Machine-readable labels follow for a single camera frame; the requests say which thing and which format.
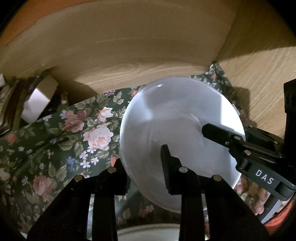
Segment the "white plate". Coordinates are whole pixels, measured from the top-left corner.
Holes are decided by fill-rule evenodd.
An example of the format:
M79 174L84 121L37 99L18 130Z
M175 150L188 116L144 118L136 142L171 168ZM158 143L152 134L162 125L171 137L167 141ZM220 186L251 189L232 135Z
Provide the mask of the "white plate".
M244 137L241 120L217 90L195 79L170 77L139 91L128 105L120 128L120 157L125 170L150 201L173 212L181 211L181 196L165 187L160 147L198 175L221 175L234 188L240 178L228 149L203 137L211 123Z
M121 229L117 234L118 241L177 241L179 231L179 224L161 223Z

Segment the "metal pin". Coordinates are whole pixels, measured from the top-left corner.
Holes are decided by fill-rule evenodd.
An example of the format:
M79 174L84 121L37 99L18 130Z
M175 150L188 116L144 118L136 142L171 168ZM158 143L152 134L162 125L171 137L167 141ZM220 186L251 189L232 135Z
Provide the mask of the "metal pin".
M244 153L246 153L248 156L252 154L249 150L244 150Z
M220 175L214 175L213 179L217 182L220 182L222 180L222 177Z
M109 167L108 172L109 173L114 173L114 172L116 172L116 168L115 167Z
M186 167L180 167L179 172L186 173L186 172L188 172L188 169Z
M80 182L83 178L84 178L84 177L83 177L82 175L76 175L76 176L74 177L74 181L76 181L76 182Z

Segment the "wood grain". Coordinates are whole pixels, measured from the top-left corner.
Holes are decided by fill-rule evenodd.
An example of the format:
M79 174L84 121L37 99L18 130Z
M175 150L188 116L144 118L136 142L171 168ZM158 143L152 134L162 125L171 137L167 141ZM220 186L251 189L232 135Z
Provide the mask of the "wood grain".
M283 84L296 78L296 39L275 10L262 0L244 1L218 62L241 90L250 119L283 137Z
M1 47L0 72L28 77L51 69L72 103L162 77L198 74L216 59L239 2L82 3L39 19Z

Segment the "floral tablecloth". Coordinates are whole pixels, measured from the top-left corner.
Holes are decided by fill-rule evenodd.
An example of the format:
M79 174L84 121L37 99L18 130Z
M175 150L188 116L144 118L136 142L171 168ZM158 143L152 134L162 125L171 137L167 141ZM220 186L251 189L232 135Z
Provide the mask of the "floral tablecloth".
M241 110L217 63L190 77L213 86ZM75 175L95 176L114 164L124 112L141 89L100 94L0 139L0 206L22 232ZM153 204L133 184L125 196L115 197L115 209L118 228L180 222L179 214Z

